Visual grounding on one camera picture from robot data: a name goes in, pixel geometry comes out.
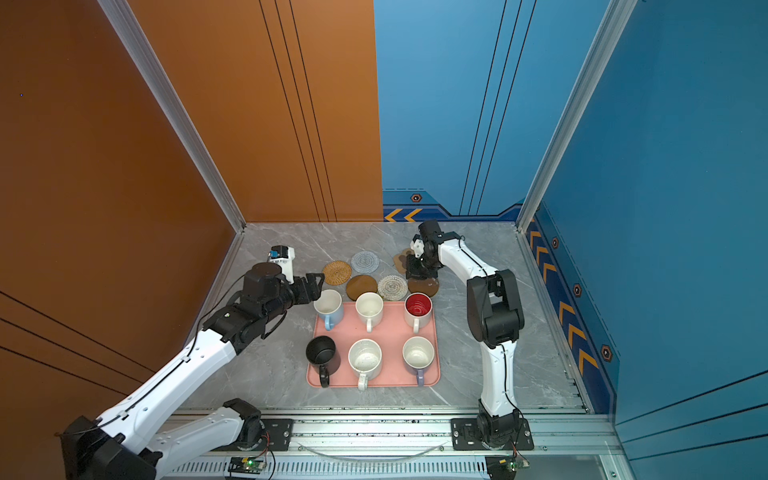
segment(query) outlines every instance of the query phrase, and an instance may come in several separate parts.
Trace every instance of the cup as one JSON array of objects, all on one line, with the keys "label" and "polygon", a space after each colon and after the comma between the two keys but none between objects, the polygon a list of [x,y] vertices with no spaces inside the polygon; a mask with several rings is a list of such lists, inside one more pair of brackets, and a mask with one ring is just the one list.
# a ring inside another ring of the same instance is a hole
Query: cup
[{"label": "cup", "polygon": [[432,315],[432,299],[424,293],[411,293],[406,298],[406,311],[403,318],[406,323],[413,327],[413,334],[419,333],[419,329],[424,327]]},{"label": "cup", "polygon": [[355,308],[360,321],[366,324],[368,333],[371,333],[373,327],[379,325],[384,317],[384,300],[375,292],[366,292],[358,296]]},{"label": "cup", "polygon": [[320,386],[330,385],[330,376],[341,366],[341,356],[329,336],[316,336],[306,344],[306,359],[320,376]]},{"label": "cup", "polygon": [[326,330],[331,331],[344,318],[344,305],[341,293],[335,290],[323,290],[320,298],[313,302],[317,316],[323,319]]},{"label": "cup", "polygon": [[406,369],[416,375],[416,385],[424,386],[424,372],[435,360],[435,347],[423,336],[412,336],[402,346]]},{"label": "cup", "polygon": [[359,377],[357,389],[364,391],[382,371],[382,349],[371,339],[358,340],[349,348],[349,364]]}]

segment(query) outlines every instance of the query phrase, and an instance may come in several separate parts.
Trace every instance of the orange wall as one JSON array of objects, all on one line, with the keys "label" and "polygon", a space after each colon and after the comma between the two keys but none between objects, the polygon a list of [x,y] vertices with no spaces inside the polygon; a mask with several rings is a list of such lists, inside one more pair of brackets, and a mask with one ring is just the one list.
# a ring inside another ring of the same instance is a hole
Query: orange wall
[{"label": "orange wall", "polygon": [[53,433],[179,350],[233,231],[96,1],[0,32],[0,476],[63,478]]},{"label": "orange wall", "polygon": [[130,0],[247,221],[381,220],[372,0]]}]

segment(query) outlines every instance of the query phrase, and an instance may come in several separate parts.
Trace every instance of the black mug handle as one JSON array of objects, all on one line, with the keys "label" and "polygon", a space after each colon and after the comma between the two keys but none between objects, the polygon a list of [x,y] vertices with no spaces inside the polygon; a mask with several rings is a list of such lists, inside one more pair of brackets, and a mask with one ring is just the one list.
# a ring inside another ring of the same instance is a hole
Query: black mug handle
[{"label": "black mug handle", "polygon": [[328,367],[325,365],[320,366],[320,386],[322,386],[324,389],[327,389],[328,386],[331,384],[331,375],[328,374]]}]

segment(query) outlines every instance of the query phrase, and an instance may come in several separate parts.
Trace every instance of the tray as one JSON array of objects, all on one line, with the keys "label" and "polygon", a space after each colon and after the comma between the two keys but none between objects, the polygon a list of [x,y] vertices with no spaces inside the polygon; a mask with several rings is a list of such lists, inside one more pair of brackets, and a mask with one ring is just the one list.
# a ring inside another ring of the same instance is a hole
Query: tray
[{"label": "tray", "polygon": [[[406,370],[402,360],[402,345],[413,335],[413,327],[408,326],[402,318],[405,302],[384,302],[384,317],[382,322],[373,327],[371,333],[366,332],[366,326],[360,321],[355,310],[354,302],[344,302],[344,318],[330,332],[326,331],[325,323],[317,318],[315,335],[327,335],[336,343],[336,349],[341,356],[341,366],[331,375],[331,387],[357,388],[357,375],[349,364],[349,348],[360,339],[371,339],[382,347],[382,371],[368,382],[368,387],[380,386],[417,386],[416,376]],[[419,336],[432,342],[435,347],[435,361],[424,372],[424,386],[433,386],[440,380],[440,354],[437,348],[437,317],[425,327],[419,329]],[[307,364],[306,381],[313,387],[320,387],[320,377],[311,365]]]}]

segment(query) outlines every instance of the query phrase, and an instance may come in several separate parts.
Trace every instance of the yellow chevron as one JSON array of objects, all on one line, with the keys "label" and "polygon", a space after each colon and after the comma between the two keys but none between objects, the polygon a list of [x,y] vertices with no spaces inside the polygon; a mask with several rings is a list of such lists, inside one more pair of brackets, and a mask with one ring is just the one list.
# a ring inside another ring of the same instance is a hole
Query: yellow chevron
[{"label": "yellow chevron", "polygon": [[413,220],[413,216],[416,215],[420,211],[422,211],[422,209],[421,208],[417,208],[416,210],[414,210],[410,214],[406,215],[406,220],[409,221],[409,222],[416,222],[416,220]]},{"label": "yellow chevron", "polygon": [[539,260],[541,259],[542,253],[549,253],[549,250],[544,247],[536,247],[536,265],[541,265]]},{"label": "yellow chevron", "polygon": [[594,365],[596,369],[599,369],[598,362],[593,359],[589,353],[586,353],[584,350],[579,349],[578,351],[578,371],[581,374],[581,376],[584,376],[584,361],[587,360],[589,363]]},{"label": "yellow chevron", "polygon": [[554,265],[551,263],[544,262],[544,285],[547,284],[547,270],[552,270],[553,272],[558,271],[558,269],[554,268]]},{"label": "yellow chevron", "polygon": [[584,332],[576,328],[573,323],[568,325],[568,345],[570,345],[571,348],[574,346],[574,333],[585,340],[587,339],[586,335],[584,335]]},{"label": "yellow chevron", "polygon": [[390,222],[396,222],[397,220],[393,220],[392,217],[394,217],[395,215],[399,214],[401,211],[402,211],[402,208],[396,208],[396,209],[392,210],[392,213],[390,213],[389,215],[384,217],[384,219],[385,220],[389,220]]},{"label": "yellow chevron", "polygon": [[533,250],[533,237],[541,238],[541,234],[539,232],[531,232],[531,250]]},{"label": "yellow chevron", "polygon": [[576,315],[576,312],[574,312],[573,307],[568,305],[567,303],[560,302],[560,324],[563,324],[563,311],[571,312],[574,315]]}]

